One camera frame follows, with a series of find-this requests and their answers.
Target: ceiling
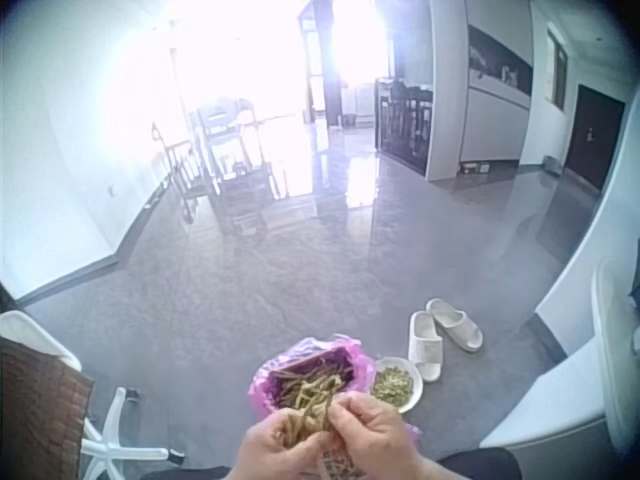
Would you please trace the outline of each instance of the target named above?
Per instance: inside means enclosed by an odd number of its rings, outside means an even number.
[[[609,11],[597,1],[540,0],[565,40],[587,64],[608,70],[615,76],[635,75],[638,58],[624,30]]]

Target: reflective floor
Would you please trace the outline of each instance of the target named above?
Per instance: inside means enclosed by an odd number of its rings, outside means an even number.
[[[406,419],[433,458],[476,446],[553,366],[527,322],[595,197],[540,170],[429,184],[376,155],[372,130],[327,134],[293,117],[243,140],[215,145],[219,182],[191,223],[170,187],[115,270],[27,307],[95,379],[97,423],[116,386],[134,387],[128,443],[229,465],[263,361],[336,332],[371,356],[405,356],[409,316],[443,297],[485,346],[469,355],[445,339],[442,379]]]

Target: slipper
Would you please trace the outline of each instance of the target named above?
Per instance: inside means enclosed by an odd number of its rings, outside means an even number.
[[[442,337],[436,332],[433,315],[420,311],[411,315],[409,361],[425,382],[435,382],[442,372]]]
[[[471,353],[480,350],[483,341],[482,332],[466,312],[456,310],[439,298],[430,300],[426,308],[460,348]]]

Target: small plate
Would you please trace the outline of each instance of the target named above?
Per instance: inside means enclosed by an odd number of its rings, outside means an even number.
[[[376,361],[376,372],[382,372],[387,368],[392,367],[398,367],[401,370],[404,370],[413,380],[413,392],[411,394],[411,398],[409,398],[407,403],[398,408],[400,413],[405,413],[415,407],[416,403],[418,403],[418,400],[420,400],[420,397],[422,396],[422,388],[424,386],[422,383],[422,377],[420,376],[420,372],[418,372],[416,366],[406,358],[385,357]]]

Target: door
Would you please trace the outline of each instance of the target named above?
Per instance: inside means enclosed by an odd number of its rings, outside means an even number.
[[[602,190],[618,141],[624,103],[580,85],[565,166]]]

